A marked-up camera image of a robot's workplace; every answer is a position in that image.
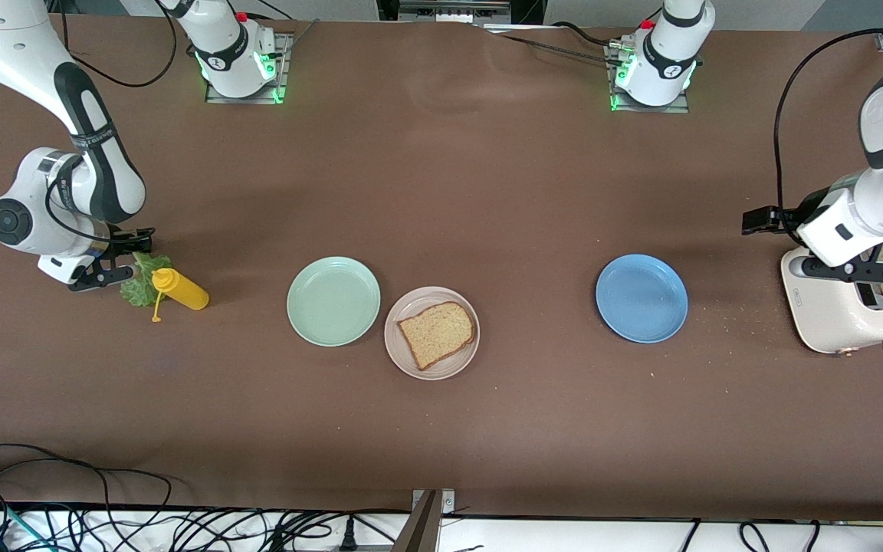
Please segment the brown table cover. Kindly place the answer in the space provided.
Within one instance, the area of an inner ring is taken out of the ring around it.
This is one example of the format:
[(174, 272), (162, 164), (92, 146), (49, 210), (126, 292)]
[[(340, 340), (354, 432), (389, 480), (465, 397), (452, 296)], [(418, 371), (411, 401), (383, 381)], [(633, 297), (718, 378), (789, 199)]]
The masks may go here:
[[(71, 293), (0, 245), (0, 469), (28, 443), (172, 476), (172, 502), (403, 509), (455, 489), (512, 516), (883, 518), (883, 350), (799, 341), (774, 200), (776, 102), (827, 34), (714, 32), (688, 114), (612, 112), (592, 63), (467, 25), (318, 22), (281, 105), (211, 105), (185, 55), (129, 90), (96, 78), (154, 227), (210, 293), (162, 321)], [(32, 148), (69, 148), (0, 85), (0, 195)], [(634, 343), (599, 317), (614, 258), (655, 256), (683, 328)], [(374, 273), (379, 315), (323, 348), (287, 317), (305, 266)], [(426, 381), (383, 328), (413, 290), (480, 322), (460, 373)]]

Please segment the white toaster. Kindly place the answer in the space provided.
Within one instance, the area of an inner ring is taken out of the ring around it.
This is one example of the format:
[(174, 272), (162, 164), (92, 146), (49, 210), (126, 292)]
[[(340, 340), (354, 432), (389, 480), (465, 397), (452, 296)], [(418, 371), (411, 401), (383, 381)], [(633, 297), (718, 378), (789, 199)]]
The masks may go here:
[(812, 256), (809, 249), (792, 249), (780, 262), (789, 310), (803, 343), (826, 354), (883, 346), (881, 284), (803, 277), (803, 256)]

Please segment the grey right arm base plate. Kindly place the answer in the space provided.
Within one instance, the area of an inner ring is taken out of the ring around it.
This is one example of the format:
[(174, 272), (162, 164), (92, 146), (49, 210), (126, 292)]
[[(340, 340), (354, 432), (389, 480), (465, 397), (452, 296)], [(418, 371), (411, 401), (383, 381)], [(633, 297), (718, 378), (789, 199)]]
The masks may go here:
[[(248, 47), (224, 78), (210, 77), (202, 70), (205, 81), (204, 101), (207, 104), (279, 105), (284, 103), (290, 76), (293, 32), (276, 32), (260, 28), (254, 46)], [(229, 90), (246, 91), (244, 97), (227, 97), (217, 90), (219, 81)]]

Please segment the mint green plate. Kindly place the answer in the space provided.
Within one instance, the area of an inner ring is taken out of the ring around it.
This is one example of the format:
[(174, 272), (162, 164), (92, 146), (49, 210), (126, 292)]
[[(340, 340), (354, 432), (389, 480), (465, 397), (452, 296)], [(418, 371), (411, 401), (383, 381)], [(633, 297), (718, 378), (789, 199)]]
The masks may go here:
[(357, 341), (381, 310), (381, 287), (363, 263), (327, 256), (305, 266), (287, 293), (287, 317), (302, 339), (333, 348)]

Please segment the green lettuce leaf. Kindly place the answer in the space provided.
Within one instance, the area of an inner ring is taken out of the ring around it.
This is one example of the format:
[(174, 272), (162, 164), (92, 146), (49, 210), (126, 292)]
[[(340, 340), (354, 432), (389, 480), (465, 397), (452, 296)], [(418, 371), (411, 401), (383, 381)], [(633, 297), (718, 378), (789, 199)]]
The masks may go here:
[(137, 251), (133, 253), (133, 258), (134, 276), (120, 283), (120, 296), (134, 307), (151, 307), (158, 296), (152, 284), (153, 273), (174, 265), (168, 255), (151, 256)]

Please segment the grey metal post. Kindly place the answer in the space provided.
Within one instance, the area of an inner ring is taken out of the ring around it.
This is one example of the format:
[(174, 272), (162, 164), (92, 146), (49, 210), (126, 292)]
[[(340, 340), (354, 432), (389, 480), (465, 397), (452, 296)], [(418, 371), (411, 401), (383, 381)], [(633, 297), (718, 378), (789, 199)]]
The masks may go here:
[(444, 506), (442, 490), (423, 490), (390, 552), (437, 552)]

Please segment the grey left arm base plate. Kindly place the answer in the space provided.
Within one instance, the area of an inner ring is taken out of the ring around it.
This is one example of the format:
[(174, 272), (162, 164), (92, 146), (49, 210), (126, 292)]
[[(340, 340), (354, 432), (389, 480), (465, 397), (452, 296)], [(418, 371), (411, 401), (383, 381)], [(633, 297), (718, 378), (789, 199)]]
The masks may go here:
[(696, 64), (687, 69), (673, 65), (676, 73), (668, 78), (647, 60), (633, 52), (631, 46), (607, 49), (609, 67), (610, 108), (613, 111), (639, 113), (687, 114), (687, 88)]

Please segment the grey metal mount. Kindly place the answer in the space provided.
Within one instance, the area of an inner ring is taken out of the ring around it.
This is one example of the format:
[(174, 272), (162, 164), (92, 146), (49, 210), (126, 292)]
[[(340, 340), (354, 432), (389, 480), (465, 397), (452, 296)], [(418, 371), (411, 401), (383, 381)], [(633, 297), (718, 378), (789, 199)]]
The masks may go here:
[(383, 21), (540, 25), (549, 0), (375, 0)]

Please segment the small metal bracket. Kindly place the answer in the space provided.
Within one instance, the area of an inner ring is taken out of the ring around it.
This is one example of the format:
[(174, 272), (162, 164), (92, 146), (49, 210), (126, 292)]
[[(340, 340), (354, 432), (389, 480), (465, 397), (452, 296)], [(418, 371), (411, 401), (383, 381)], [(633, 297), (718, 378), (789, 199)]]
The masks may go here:
[[(427, 492), (427, 489), (414, 489), (412, 492), (412, 508), (414, 511), (415, 507), (419, 503), (421, 496)], [(438, 490), (439, 495), (441, 495), (441, 514), (442, 516), (448, 516), (455, 511), (456, 500), (455, 500), (455, 489), (453, 488), (443, 488)]]

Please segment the blue plate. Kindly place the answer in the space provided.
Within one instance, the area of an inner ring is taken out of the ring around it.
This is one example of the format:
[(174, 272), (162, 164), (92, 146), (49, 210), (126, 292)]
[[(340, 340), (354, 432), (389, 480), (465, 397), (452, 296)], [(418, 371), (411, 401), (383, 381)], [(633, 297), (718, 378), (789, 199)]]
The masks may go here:
[(683, 328), (689, 314), (681, 276), (651, 255), (623, 255), (607, 263), (593, 298), (604, 324), (634, 343), (666, 341)]

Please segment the beige plate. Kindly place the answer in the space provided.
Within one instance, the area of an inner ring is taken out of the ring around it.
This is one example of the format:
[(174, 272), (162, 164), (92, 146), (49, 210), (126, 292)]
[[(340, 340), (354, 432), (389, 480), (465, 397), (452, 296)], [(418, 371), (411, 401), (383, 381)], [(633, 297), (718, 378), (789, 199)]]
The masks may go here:
[[(428, 368), (428, 370), (420, 371), (402, 336), (402, 332), (400, 332), (399, 326), (397, 326), (397, 322), (408, 317), (414, 317), (414, 315), (420, 314), (426, 308), (445, 303), (446, 301), (455, 301), (455, 303), (462, 304), (470, 312), (476, 324), (475, 340), (448, 359), (439, 361), (439, 363)], [(448, 287), (418, 287), (418, 289), (404, 294), (390, 308), (385, 328), (383, 328), (383, 339), (385, 339), (386, 350), (388, 350), (390, 359), (403, 373), (417, 380), (446, 380), (446, 378), (460, 373), (475, 356), (480, 342), (480, 322), (474, 308), (471, 307), (469, 301), (462, 297), (461, 294), (449, 290)]]

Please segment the yellow squeeze bottle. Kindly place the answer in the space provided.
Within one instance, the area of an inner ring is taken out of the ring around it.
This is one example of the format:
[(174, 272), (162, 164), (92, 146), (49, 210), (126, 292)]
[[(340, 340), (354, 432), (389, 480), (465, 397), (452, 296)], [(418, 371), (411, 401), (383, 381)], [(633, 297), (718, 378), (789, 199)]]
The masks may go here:
[(200, 287), (175, 269), (160, 268), (155, 270), (152, 272), (151, 282), (157, 293), (152, 312), (152, 321), (154, 323), (161, 321), (159, 315), (160, 305), (166, 297), (194, 311), (203, 310), (210, 303), (210, 296), (203, 287)]

